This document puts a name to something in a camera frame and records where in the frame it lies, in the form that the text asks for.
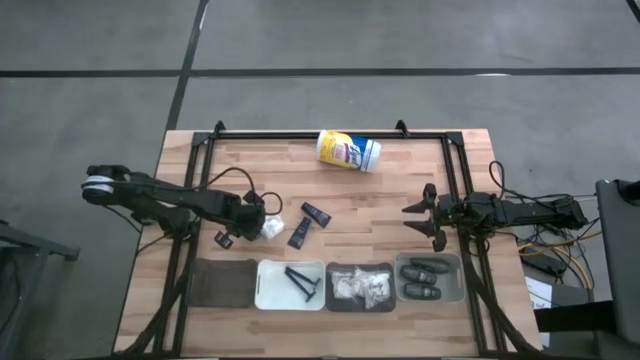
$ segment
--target butcher block tabletop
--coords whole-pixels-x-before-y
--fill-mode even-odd
[[[489,176],[494,160],[485,129],[456,130],[464,136],[475,191],[498,192]],[[166,134],[156,177],[182,186],[194,131]],[[221,225],[203,222],[197,257],[210,260],[263,259],[321,260],[325,264],[393,264],[401,251],[433,252],[431,239],[407,228],[401,209],[422,199],[426,183],[448,192],[441,143],[437,140],[377,140],[382,144],[378,166],[362,173],[316,160],[314,140],[216,140],[210,178],[230,166],[251,174],[256,191],[280,194],[285,231],[273,240],[237,239],[229,250],[213,240]],[[464,196],[455,147],[454,165]],[[249,190],[247,179],[230,172],[210,186],[240,196]],[[267,211],[277,200],[265,197]],[[287,241],[303,217],[300,206],[309,202],[332,216],[322,229],[313,224],[304,246],[296,250]],[[445,228],[445,252],[460,253],[456,232]],[[158,226],[146,226],[143,246],[159,236]],[[498,303],[516,328],[540,347],[533,310],[513,237],[491,240],[489,260]],[[114,350],[129,346],[158,309],[167,272],[171,241],[145,249],[133,264]],[[189,308],[183,356],[206,357],[409,357],[477,355],[468,302],[406,302],[397,299],[388,313],[320,311],[263,311]],[[485,332],[493,346],[488,312],[483,307]],[[173,339],[175,312],[167,326],[167,344]]]

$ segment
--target concrete floor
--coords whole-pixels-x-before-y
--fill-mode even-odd
[[[178,69],[197,4],[0,0],[0,70]],[[640,66],[638,26],[623,0],[212,0],[194,68]],[[176,83],[0,79],[0,218],[82,248],[50,261],[24,358],[109,353],[137,234],[79,184],[89,164],[154,171]],[[584,194],[638,178],[637,94],[638,76],[191,79],[177,126],[489,128],[509,187]],[[602,240],[585,246],[607,299]]]

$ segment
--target plastic container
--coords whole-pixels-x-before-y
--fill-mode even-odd
[[[449,263],[451,270],[446,274],[436,274],[438,281],[435,287],[440,289],[442,296],[438,300],[416,300],[404,296],[404,285],[410,283],[409,280],[400,275],[400,268],[403,265],[411,265],[411,258],[440,259]],[[451,253],[428,253],[428,252],[400,252],[396,255],[396,294],[403,301],[418,302],[450,302],[458,303],[465,299],[467,295],[462,269],[462,260],[456,254]]]
[[[322,162],[373,172],[378,165],[382,145],[379,142],[322,130],[316,144],[316,158]]]
[[[306,301],[306,295],[284,273],[285,267],[301,273],[311,280],[320,278],[316,294]],[[300,281],[305,288],[311,285]],[[258,264],[255,304],[260,310],[318,311],[325,303],[325,265],[322,261],[286,262],[262,260]]]
[[[391,296],[388,300],[383,301],[374,307],[367,309],[364,304],[364,298],[356,297],[355,299],[336,299],[333,295],[333,283],[331,282],[330,272],[354,272],[356,267],[363,271],[388,271],[391,275]],[[362,265],[344,265],[338,263],[329,263],[327,265],[327,309],[333,312],[391,312],[396,308],[396,288],[394,285],[393,266],[389,263],[362,264]]]

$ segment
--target white tray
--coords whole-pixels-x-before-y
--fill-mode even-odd
[[[320,278],[316,294],[306,302],[307,296],[284,273],[285,267],[301,273],[315,281]],[[312,289],[308,283],[300,284]],[[284,262],[262,260],[258,264],[256,280],[256,307],[260,310],[318,311],[324,307],[325,265],[322,261]]]

